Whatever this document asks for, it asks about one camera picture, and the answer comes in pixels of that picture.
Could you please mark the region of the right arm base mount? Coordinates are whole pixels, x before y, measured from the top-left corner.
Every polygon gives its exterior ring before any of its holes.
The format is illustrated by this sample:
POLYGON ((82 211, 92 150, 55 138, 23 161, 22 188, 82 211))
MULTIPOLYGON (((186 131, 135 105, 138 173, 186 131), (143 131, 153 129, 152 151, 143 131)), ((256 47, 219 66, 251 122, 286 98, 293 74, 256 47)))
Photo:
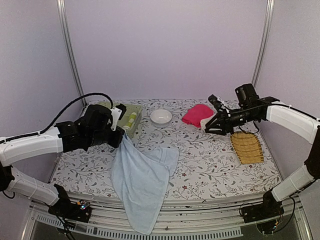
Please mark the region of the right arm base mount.
POLYGON ((272 235, 277 230, 285 212, 281 203, 269 206, 267 203, 252 204, 249 202, 243 203, 238 211, 245 223, 261 221, 256 227, 263 235, 272 235))

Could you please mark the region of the light blue towel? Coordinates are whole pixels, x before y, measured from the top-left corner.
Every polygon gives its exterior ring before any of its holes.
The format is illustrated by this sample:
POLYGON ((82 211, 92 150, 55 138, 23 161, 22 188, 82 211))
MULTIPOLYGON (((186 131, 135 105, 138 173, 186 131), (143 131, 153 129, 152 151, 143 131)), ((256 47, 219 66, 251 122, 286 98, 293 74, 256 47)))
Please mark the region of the light blue towel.
POLYGON ((123 137, 113 160, 111 181, 136 232, 152 233, 178 159, 177 148, 157 147, 143 153, 127 135, 123 137))

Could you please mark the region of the green crocodile pattern towel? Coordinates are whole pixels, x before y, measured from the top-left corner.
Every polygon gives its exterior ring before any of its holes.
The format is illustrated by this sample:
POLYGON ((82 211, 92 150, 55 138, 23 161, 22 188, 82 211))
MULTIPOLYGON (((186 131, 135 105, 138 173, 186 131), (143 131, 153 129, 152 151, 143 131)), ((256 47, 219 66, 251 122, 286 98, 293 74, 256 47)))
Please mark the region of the green crocodile pattern towel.
POLYGON ((137 113, 136 112, 132 112, 128 118, 128 121, 126 122, 126 124, 122 127, 124 130, 130 130, 135 122, 137 118, 137 113))

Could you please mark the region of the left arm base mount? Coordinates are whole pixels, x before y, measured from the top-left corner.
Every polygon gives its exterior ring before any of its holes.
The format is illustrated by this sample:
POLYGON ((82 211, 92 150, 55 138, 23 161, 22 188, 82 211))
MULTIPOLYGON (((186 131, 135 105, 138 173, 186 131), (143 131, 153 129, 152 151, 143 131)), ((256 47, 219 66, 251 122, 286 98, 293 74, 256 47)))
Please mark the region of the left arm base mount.
POLYGON ((60 198, 54 205, 48 207, 48 213, 62 219, 88 223, 92 208, 88 201, 71 202, 68 198, 60 198))

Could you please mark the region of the green plastic basket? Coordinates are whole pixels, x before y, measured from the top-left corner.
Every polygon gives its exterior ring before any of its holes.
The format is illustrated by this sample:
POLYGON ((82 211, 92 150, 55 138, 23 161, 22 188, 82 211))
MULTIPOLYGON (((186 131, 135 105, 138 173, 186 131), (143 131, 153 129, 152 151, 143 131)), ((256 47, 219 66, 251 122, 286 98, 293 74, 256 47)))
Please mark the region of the green plastic basket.
POLYGON ((115 140, 125 135, 132 138, 142 117, 142 107, 135 104, 115 103, 113 106, 106 101, 92 104, 97 111, 97 126, 102 136, 115 140))

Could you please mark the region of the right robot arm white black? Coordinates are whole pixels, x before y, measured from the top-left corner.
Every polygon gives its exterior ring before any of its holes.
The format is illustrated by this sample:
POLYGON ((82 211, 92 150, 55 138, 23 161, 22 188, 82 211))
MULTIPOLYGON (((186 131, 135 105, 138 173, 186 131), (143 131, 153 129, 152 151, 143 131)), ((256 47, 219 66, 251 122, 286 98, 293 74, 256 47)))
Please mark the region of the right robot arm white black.
POLYGON ((303 165, 264 194, 258 213, 262 218, 269 218, 278 210, 279 202, 319 180, 320 120, 275 97, 259 97, 251 83, 237 87, 235 94, 239 106, 235 109, 224 106, 213 94, 208 97, 216 114, 206 123, 206 133, 225 136, 246 123, 266 121, 285 128, 311 146, 303 165))

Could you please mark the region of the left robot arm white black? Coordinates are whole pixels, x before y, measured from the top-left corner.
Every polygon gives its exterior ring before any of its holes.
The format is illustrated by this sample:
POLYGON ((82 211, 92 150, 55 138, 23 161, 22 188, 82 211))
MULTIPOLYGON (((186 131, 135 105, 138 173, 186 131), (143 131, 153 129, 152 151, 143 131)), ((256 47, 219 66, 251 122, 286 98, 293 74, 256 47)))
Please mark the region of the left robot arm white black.
POLYGON ((108 144, 117 148, 125 131, 118 126, 126 106, 107 108, 91 104, 78 120, 57 123, 44 132, 28 133, 0 141, 0 189, 13 191, 35 199, 55 209, 63 216, 74 213, 74 205, 63 187, 41 182, 13 167, 13 163, 45 154, 68 153, 78 149, 108 144))

